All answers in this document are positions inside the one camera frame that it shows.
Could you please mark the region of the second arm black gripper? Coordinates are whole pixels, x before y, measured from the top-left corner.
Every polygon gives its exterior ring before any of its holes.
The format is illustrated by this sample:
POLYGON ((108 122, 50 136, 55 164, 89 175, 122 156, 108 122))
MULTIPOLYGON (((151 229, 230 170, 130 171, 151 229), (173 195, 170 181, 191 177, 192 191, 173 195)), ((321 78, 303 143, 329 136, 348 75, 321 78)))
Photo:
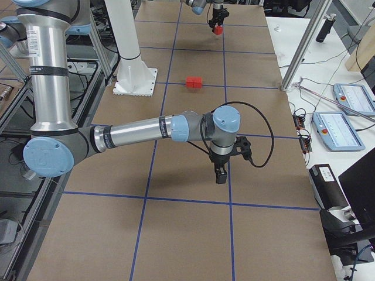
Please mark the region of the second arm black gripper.
POLYGON ((227 171, 225 164, 230 160, 231 155, 219 155, 212 150, 209 152, 209 158, 214 164, 214 172, 216 176, 216 184, 225 184, 227 181, 227 171))

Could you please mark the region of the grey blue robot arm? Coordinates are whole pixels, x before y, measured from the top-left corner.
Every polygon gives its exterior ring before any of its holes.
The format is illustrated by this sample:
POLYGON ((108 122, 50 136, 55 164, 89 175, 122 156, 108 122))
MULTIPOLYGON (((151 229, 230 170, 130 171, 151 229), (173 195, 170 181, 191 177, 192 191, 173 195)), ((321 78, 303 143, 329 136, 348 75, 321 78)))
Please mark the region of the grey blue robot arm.
MULTIPOLYGON (((192 12, 196 15, 201 15, 207 5, 206 0, 181 0, 181 3, 191 7, 192 12)), ((208 25, 214 29, 216 26, 221 26, 224 23, 224 19, 229 17, 229 11, 224 7, 224 1, 212 0, 209 1, 213 4, 212 18, 207 19, 208 25)))

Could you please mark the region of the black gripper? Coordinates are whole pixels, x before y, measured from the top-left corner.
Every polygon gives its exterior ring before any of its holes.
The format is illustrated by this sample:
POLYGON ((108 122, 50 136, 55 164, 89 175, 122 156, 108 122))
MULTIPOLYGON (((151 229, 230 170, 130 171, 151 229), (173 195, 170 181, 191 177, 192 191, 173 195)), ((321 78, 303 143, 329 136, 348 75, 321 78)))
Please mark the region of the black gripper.
POLYGON ((213 9, 213 17, 209 20, 209 26, 212 32, 215 31, 217 20, 220 21, 220 26, 223 25, 225 18, 229 17, 227 8, 213 9))

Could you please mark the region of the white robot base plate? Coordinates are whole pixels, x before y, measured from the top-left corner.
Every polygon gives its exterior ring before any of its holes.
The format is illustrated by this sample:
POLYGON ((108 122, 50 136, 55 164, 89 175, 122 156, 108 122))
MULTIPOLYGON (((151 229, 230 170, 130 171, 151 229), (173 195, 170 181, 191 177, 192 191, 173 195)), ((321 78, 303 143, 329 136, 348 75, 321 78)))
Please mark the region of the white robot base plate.
POLYGON ((113 93, 150 97, 154 93, 157 75, 157 68, 142 67, 141 70, 136 70, 129 66, 119 69, 113 93))

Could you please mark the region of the second grey blue robot arm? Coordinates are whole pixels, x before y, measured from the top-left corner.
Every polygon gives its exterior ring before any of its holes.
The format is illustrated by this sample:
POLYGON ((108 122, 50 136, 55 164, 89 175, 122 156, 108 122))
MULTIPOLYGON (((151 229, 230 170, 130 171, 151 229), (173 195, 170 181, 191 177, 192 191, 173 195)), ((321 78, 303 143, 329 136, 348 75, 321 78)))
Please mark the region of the second grey blue robot arm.
POLYGON ((202 141, 214 165, 216 183, 226 182, 225 165, 244 153, 246 141, 237 136, 240 113, 221 105, 199 115, 186 111, 125 125, 92 125, 96 99, 84 107, 85 125, 72 120, 66 33, 90 20, 89 1, 17 1, 17 17, 26 29, 29 72, 33 86, 35 123, 23 148, 27 167, 42 177, 58 177, 97 153, 133 143, 171 139, 202 141))

